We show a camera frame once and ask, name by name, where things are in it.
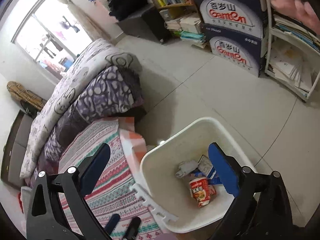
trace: white plastic bin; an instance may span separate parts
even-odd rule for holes
[[[198,208],[196,200],[190,196],[188,185],[175,177],[178,165],[183,161],[198,161],[208,156],[208,147],[217,142],[226,155],[233,156],[241,166],[254,166],[240,146],[221,125],[211,117],[204,117],[172,136],[165,143],[148,152],[141,161],[141,173],[152,198],[168,212],[179,217],[165,226],[175,233],[187,233],[207,226],[221,219],[233,196],[223,185],[215,186],[217,195],[207,206]]]

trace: tile floor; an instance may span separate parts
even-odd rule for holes
[[[124,37],[141,61],[148,114],[136,130],[158,144],[194,120],[217,118],[260,173],[281,173],[293,221],[304,226],[320,202],[320,92],[308,103],[271,78],[256,78],[213,54],[173,40]]]

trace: striped fabric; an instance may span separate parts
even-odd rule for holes
[[[146,153],[144,139],[134,133],[133,118],[106,118],[90,124],[63,153],[59,173],[70,166],[78,166],[85,157],[92,156],[103,142],[109,144],[111,157],[93,192],[85,197],[86,202],[103,227],[112,214],[120,215],[121,220],[110,235],[114,240],[122,239],[135,216],[142,220],[137,239],[156,238],[162,232],[149,209],[142,204],[142,199],[137,199],[129,191],[129,187],[135,183],[130,169],[133,167],[136,173],[139,160]],[[60,200],[72,230],[81,234],[63,194],[60,195]]]

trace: blue ganten box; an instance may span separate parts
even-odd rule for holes
[[[255,76],[265,67],[268,36],[257,37],[223,27],[204,24],[212,53],[231,61]]]
[[[266,0],[194,0],[204,23],[262,39],[268,28]]]

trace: headboard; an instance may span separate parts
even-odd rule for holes
[[[31,124],[33,119],[19,111],[14,120],[3,149],[3,159],[0,178],[3,182],[20,190],[25,185],[23,179],[20,179],[20,170],[23,158],[26,152]]]

